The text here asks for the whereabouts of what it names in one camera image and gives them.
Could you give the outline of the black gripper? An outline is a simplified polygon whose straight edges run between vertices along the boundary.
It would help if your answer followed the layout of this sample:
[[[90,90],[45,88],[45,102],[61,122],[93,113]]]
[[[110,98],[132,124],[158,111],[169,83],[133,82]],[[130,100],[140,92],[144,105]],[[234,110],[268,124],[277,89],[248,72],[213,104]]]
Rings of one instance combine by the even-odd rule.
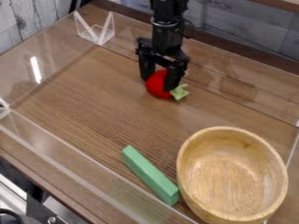
[[[137,38],[136,54],[142,81],[146,81],[154,72],[154,65],[166,67],[162,90],[169,92],[180,83],[185,75],[189,58],[181,50],[182,47],[182,20],[158,21],[152,18],[150,38]]]

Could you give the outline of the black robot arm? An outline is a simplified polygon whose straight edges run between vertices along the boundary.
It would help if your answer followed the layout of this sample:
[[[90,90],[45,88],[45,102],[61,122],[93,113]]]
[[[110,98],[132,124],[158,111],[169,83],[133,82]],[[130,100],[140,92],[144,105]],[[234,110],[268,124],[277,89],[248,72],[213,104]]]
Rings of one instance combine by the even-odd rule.
[[[188,0],[149,0],[152,36],[136,39],[134,53],[138,57],[138,71],[142,81],[153,75],[154,66],[165,68],[162,91],[172,91],[180,83],[188,68],[189,57],[184,53],[182,13]]]

